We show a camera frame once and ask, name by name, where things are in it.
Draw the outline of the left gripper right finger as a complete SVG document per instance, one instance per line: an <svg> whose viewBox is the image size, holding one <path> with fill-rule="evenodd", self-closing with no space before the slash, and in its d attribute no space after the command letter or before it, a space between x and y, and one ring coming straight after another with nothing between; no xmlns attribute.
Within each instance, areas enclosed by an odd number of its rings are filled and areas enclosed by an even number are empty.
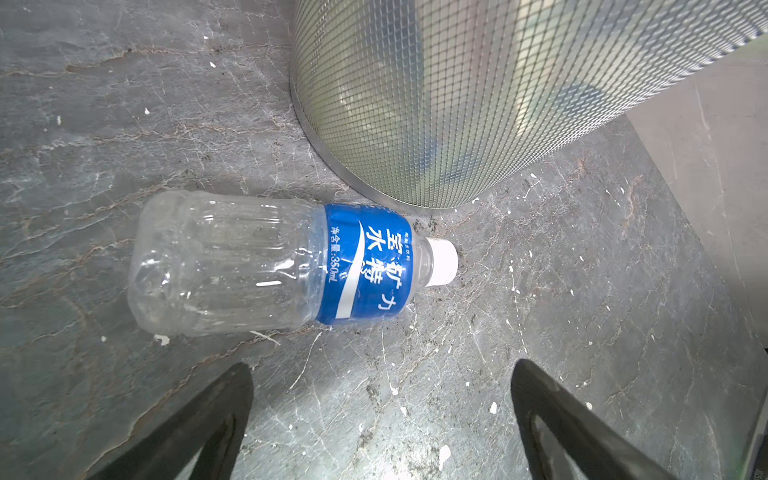
<svg viewBox="0 0 768 480"><path fill-rule="evenodd" d="M529 359L514 366L511 397L534 479L571 479L569 460L588 479L673 477Z"/></svg>

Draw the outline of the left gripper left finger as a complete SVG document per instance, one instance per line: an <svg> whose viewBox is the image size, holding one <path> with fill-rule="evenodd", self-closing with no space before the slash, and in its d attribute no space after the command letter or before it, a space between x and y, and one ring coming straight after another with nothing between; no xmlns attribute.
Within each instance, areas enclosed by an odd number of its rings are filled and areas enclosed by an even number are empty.
<svg viewBox="0 0 768 480"><path fill-rule="evenodd" d="M249 367L237 363L93 479L229 479L253 402Z"/></svg>

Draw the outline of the clear bottle blue label top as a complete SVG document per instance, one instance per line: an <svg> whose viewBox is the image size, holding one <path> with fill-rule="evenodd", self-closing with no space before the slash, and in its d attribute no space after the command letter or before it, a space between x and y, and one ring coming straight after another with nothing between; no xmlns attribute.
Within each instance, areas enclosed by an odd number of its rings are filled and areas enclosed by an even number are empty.
<svg viewBox="0 0 768 480"><path fill-rule="evenodd" d="M368 205L170 190L138 223L127 300L144 330L203 336L391 319L458 252Z"/></svg>

